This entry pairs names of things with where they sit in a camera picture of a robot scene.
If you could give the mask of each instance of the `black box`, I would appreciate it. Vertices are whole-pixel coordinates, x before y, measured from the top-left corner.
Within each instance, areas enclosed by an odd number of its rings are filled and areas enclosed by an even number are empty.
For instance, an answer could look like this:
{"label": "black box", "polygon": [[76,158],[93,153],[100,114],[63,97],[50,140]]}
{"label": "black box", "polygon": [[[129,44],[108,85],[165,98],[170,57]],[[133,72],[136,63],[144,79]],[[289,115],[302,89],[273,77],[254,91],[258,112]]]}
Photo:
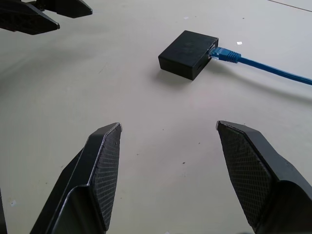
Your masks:
{"label": "black box", "polygon": [[194,80],[210,61],[208,52],[218,46],[218,38],[184,31],[159,56],[161,69]]}

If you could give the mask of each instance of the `textured gripper pad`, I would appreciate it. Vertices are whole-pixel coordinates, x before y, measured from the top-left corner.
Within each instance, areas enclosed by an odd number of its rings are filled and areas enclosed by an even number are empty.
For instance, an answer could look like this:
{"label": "textured gripper pad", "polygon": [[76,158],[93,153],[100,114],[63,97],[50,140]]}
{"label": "textured gripper pad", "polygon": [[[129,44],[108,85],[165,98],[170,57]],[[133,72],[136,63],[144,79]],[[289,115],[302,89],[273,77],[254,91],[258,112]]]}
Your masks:
{"label": "textured gripper pad", "polygon": [[111,221],[118,176],[121,126],[113,128],[104,139],[100,157],[92,178],[92,191],[100,209],[106,231]]}
{"label": "textured gripper pad", "polygon": [[255,228],[269,197],[272,177],[241,132],[225,125],[219,125],[218,131],[231,183],[248,223]]}

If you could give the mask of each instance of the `blue cable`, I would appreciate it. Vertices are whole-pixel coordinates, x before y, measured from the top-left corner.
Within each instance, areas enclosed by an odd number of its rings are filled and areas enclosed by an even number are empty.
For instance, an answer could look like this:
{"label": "blue cable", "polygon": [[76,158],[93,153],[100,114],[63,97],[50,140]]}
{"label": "blue cable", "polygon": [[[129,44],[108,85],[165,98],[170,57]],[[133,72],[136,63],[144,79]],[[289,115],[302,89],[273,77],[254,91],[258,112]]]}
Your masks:
{"label": "blue cable", "polygon": [[241,54],[236,53],[236,52],[231,51],[231,50],[228,50],[228,49],[225,49],[225,48],[221,48],[221,47],[214,48],[209,52],[209,55],[212,57],[218,58],[219,60],[222,60],[222,61],[233,62],[233,63],[241,62],[241,63],[244,63],[246,65],[249,65],[249,66],[252,66],[252,67],[267,71],[267,72],[271,72],[271,73],[276,74],[278,76],[285,77],[287,79],[292,79],[294,81],[298,81],[298,82],[301,82],[304,84],[312,85],[312,79],[297,76],[297,75],[294,75],[294,74],[291,74],[288,72],[284,72],[282,70],[267,66],[265,64],[262,64],[262,63],[259,63],[256,61],[252,61],[250,59],[243,58]]}

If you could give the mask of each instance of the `white floor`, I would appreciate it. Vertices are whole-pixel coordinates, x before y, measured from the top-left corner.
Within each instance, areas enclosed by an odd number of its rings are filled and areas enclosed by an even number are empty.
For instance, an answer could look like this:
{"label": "white floor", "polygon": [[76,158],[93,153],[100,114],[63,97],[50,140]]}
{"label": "white floor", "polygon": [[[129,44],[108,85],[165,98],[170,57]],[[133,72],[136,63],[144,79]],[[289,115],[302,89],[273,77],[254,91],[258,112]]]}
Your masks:
{"label": "white floor", "polygon": [[90,17],[49,13],[59,31],[0,31],[0,188],[9,233],[30,232],[62,167],[91,132],[116,121],[123,133],[109,234],[251,231],[217,120],[258,129],[312,183],[311,86],[215,60],[190,82],[161,71],[157,59],[190,30],[312,78],[311,12],[267,0],[86,2]]}

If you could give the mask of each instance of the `gray surface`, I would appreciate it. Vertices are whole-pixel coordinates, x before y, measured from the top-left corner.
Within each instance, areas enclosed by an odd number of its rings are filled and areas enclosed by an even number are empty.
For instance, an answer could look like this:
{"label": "gray surface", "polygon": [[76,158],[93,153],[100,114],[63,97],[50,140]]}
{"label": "gray surface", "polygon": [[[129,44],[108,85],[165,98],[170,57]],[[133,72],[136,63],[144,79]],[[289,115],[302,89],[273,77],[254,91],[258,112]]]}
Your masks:
{"label": "gray surface", "polygon": [[93,16],[50,14],[57,32],[0,31],[0,187],[9,233],[31,230],[62,166],[90,133],[117,121],[110,234],[251,231],[215,130],[220,119],[260,130],[312,183],[312,87],[221,61],[190,82],[161,71],[157,60],[189,30],[312,77],[312,13],[266,0],[87,2]]}

